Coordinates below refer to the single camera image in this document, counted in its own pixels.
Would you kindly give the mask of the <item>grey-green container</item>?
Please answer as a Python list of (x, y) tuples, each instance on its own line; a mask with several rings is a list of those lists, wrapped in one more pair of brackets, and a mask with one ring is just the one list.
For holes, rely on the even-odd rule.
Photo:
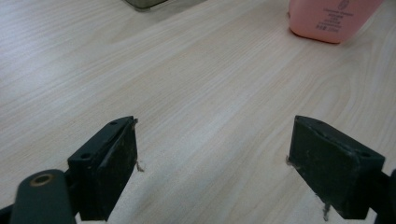
[(137, 9), (148, 9), (155, 7), (167, 0), (125, 0), (127, 3)]

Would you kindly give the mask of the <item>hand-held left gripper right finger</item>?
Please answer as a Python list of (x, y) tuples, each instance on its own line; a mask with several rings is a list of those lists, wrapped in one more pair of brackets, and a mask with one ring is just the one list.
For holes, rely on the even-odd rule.
[(366, 218), (368, 184), (381, 173), (384, 162), (384, 156), (323, 121), (294, 119), (289, 163), (345, 219)]

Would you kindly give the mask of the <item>pink plastic bottle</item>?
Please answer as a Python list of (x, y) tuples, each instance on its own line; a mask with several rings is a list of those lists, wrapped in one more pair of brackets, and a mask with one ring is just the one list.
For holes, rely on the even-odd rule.
[(384, 0), (290, 0), (290, 30), (302, 37), (339, 44), (348, 40)]

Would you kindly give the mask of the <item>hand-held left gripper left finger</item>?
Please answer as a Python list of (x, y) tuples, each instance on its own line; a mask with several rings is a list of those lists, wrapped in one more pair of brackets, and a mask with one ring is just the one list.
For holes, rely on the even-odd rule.
[(107, 220), (137, 162), (135, 125), (124, 117), (105, 125), (68, 158), (68, 174), (82, 220)]

